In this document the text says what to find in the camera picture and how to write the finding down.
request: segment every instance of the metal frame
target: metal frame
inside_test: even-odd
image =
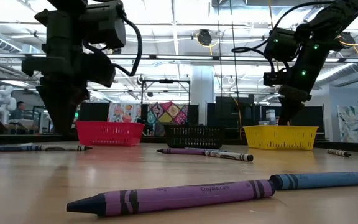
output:
[[[150,88],[150,86],[152,86],[155,82],[161,82],[162,80],[142,80],[142,84],[141,84],[141,87],[142,87],[142,90],[141,90],[141,98],[140,98],[140,103],[143,105],[143,95],[145,93],[145,91],[147,89]],[[191,86],[190,86],[190,81],[184,81],[184,80],[169,80],[169,81],[172,81],[172,82],[176,82],[176,83],[179,83],[179,85],[181,85],[185,90],[186,88],[181,84],[181,83],[187,83],[189,84],[189,90],[186,90],[188,93],[189,93],[189,100],[188,100],[188,104],[190,105],[190,90],[191,90]],[[151,84],[146,87],[146,89],[144,88],[145,84],[150,82]]]

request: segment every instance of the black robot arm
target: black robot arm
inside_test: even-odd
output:
[[[281,28],[272,31],[264,52],[266,58],[289,62],[297,56],[286,72],[264,76],[265,85],[282,85],[279,125],[286,125],[302,109],[303,102],[310,100],[310,91],[329,51],[343,48],[338,37],[357,16],[358,0],[337,0],[295,32]]]
[[[43,77],[37,90],[60,134],[68,134],[78,105],[89,98],[87,82],[111,87],[116,68],[126,75],[136,73],[142,56],[142,37],[138,28],[127,19],[120,0],[101,1],[88,5],[87,0],[48,0],[55,11],[44,10],[35,18],[47,27],[47,41],[42,45],[46,57],[27,57],[22,71],[32,76],[40,71]],[[103,52],[120,49],[126,44],[124,22],[136,32],[137,57],[132,71],[111,63]],[[98,49],[91,44],[105,44]],[[91,54],[83,52],[83,47]]]

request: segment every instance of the crayon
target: crayon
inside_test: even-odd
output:
[[[312,189],[358,185],[358,172],[278,174],[270,176],[277,190]]]
[[[218,157],[223,159],[235,159],[240,161],[251,162],[254,160],[254,156],[250,154],[243,154],[243,153],[235,153],[235,152],[216,152],[207,150],[205,152],[206,156]]]
[[[0,152],[23,152],[23,151],[86,151],[92,149],[88,146],[65,146],[65,145],[39,145],[39,146],[4,146],[0,145]]]
[[[334,155],[338,155],[338,156],[344,156],[344,157],[349,157],[352,154],[346,152],[346,151],[342,151],[342,150],[335,150],[335,149],[327,149],[327,153],[328,154],[334,154]]]
[[[176,148],[168,148],[168,149],[159,149],[157,152],[161,152],[164,154],[188,154],[188,155],[205,155],[205,151],[209,149],[195,149],[195,148],[184,148],[184,149],[176,149]],[[227,152],[222,150],[214,150],[218,152]]]
[[[129,215],[267,198],[274,193],[269,180],[118,190],[70,202],[66,211],[99,216]]]

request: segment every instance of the table surface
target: table surface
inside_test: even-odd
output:
[[[166,145],[0,152],[0,223],[358,223],[358,187],[279,191],[262,200],[124,217],[65,211],[68,202],[110,190],[268,179],[281,173],[358,171],[358,153],[346,158],[323,149],[223,147],[255,157],[253,162],[241,162],[155,152],[162,147]]]

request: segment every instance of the person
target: person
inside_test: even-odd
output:
[[[12,111],[9,119],[23,119],[23,111],[25,108],[25,103],[23,101],[19,101],[16,104],[16,109]]]

